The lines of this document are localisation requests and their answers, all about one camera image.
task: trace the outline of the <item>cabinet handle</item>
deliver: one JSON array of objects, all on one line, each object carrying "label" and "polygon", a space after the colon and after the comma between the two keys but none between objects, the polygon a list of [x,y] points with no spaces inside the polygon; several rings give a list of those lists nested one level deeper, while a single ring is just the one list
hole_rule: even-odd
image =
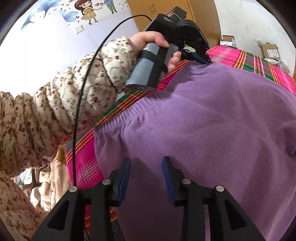
[{"label": "cabinet handle", "polygon": [[154,8],[154,4],[152,4],[152,7],[153,7],[154,12],[156,12],[156,10],[155,10],[155,8]]},{"label": "cabinet handle", "polygon": [[149,5],[149,10],[150,10],[151,13],[153,13],[150,7],[151,7],[151,6]]}]

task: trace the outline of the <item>blue gripper pad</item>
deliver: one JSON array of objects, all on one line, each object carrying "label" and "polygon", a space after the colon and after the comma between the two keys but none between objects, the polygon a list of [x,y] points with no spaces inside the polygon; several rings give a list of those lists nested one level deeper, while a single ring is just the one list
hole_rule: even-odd
[{"label": "blue gripper pad", "polygon": [[126,195],[126,189],[128,187],[128,181],[131,174],[131,160],[128,157],[125,157],[122,161],[122,165],[125,165],[123,175],[118,186],[118,202],[121,203],[124,201]]},{"label": "blue gripper pad", "polygon": [[167,190],[168,190],[169,200],[171,201],[171,203],[173,205],[175,205],[175,202],[176,202],[175,187],[174,187],[174,184],[173,184],[173,180],[171,178],[171,173],[170,173],[170,169],[169,169],[167,160],[171,164],[170,158],[168,156],[163,158],[163,163],[162,163],[163,176],[165,178],[165,184],[166,184],[166,187],[167,187]]}]

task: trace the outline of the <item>white wall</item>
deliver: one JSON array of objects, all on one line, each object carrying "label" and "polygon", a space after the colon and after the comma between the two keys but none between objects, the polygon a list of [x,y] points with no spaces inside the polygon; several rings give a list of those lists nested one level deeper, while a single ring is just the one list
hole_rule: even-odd
[{"label": "white wall", "polygon": [[239,49],[262,57],[257,40],[276,44],[293,76],[295,47],[275,17],[256,0],[215,0],[221,32],[233,35]]},{"label": "white wall", "polygon": [[[39,6],[40,3],[35,4],[31,11]],[[14,97],[22,92],[33,94],[51,81],[57,71],[63,71],[83,55],[96,51],[110,31],[131,16],[130,11],[116,13],[76,34],[59,12],[52,12],[43,21],[29,23],[21,31],[29,13],[16,22],[0,46],[0,91],[10,92]],[[136,32],[135,21],[131,19],[120,26],[109,40],[130,37]]]}]

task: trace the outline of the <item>black strap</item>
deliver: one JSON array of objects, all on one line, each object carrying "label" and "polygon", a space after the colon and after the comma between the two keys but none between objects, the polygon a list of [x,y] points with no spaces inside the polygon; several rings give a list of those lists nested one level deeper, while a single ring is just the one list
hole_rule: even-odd
[{"label": "black strap", "polygon": [[141,54],[140,54],[139,58],[145,58],[145,59],[151,60],[163,72],[165,72],[165,73],[168,72],[168,67],[165,65],[165,63],[162,63],[159,60],[159,58],[157,57],[157,55],[155,55],[154,53],[152,53],[149,50],[143,50],[143,51],[141,51]]}]

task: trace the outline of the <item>plaid bedsheet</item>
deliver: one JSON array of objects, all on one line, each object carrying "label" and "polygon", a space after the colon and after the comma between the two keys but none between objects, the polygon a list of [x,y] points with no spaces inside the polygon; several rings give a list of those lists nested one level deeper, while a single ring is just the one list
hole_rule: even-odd
[{"label": "plaid bedsheet", "polygon": [[[264,76],[290,92],[296,95],[296,84],[293,78],[285,74],[277,66],[269,63],[268,61],[261,59],[251,53],[243,50],[229,48],[227,46],[216,46],[208,51],[208,54],[213,62],[220,62],[227,66],[244,69],[254,72],[255,74]],[[159,84],[157,90],[163,90],[170,80],[176,75],[176,73],[184,66],[187,61],[179,63],[175,71],[166,76],[164,80]],[[131,91],[112,106],[112,108],[99,116],[84,133],[77,136],[75,154],[76,154],[76,176],[77,186],[80,189],[93,187],[98,182],[104,179],[94,152],[94,136],[93,127],[101,124],[104,121],[111,119],[118,115],[139,99],[147,95],[145,91]],[[71,183],[73,184],[73,171],[72,171],[72,142],[66,147],[66,160]],[[114,213],[114,209],[110,209],[112,217],[113,230],[118,233],[118,240],[123,240],[122,233],[119,228],[119,224]],[[89,233],[89,219],[90,219],[90,207],[86,210],[86,229]]]}]

